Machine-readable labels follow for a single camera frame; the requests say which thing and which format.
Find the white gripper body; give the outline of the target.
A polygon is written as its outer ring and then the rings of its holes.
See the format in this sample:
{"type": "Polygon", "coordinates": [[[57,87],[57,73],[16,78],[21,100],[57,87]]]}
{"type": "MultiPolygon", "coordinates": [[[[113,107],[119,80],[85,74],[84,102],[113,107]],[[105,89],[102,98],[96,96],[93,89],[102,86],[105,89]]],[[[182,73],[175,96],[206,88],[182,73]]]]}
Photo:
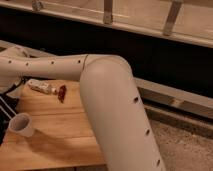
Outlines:
{"type": "Polygon", "coordinates": [[[0,94],[15,90],[21,82],[20,77],[0,76],[0,94]]]}

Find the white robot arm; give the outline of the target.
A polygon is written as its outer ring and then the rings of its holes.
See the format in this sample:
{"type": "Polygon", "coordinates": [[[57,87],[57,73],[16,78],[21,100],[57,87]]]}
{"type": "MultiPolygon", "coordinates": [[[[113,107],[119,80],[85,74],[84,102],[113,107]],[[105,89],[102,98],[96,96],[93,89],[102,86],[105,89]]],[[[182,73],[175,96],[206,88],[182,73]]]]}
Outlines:
{"type": "Polygon", "coordinates": [[[117,55],[31,58],[25,48],[0,52],[0,92],[23,76],[75,80],[109,171],[166,171],[128,62],[117,55]]]}

